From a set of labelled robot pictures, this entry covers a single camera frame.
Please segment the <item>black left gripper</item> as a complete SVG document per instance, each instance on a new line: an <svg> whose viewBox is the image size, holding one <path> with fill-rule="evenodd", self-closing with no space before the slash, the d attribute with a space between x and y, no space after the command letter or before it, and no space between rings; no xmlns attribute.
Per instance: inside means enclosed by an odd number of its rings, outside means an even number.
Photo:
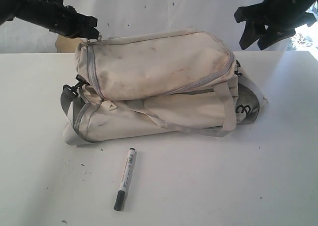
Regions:
<svg viewBox="0 0 318 226"><path fill-rule="evenodd" d="M50 2L26 4L22 8L22 20L44 27L67 38L97 39L98 19Z"/></svg>

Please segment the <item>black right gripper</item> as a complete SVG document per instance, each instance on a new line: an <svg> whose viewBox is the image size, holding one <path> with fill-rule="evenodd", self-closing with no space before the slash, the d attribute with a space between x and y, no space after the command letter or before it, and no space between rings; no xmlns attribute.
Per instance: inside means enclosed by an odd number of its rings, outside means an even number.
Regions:
<svg viewBox="0 0 318 226"><path fill-rule="evenodd" d="M240 6L234 13L237 23L245 22L239 45L242 50L258 41L260 50L296 34L294 27L273 25L312 25L317 19L307 10L317 0L264 0Z"/></svg>

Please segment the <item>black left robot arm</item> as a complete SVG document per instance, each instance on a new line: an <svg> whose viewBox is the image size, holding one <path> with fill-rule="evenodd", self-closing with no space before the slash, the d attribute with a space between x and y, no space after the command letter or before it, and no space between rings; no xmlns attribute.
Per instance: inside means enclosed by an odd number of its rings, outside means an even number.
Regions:
<svg viewBox="0 0 318 226"><path fill-rule="evenodd" d="M0 23L15 18L67 38L98 39L98 19L64 6L64 0L0 0Z"/></svg>

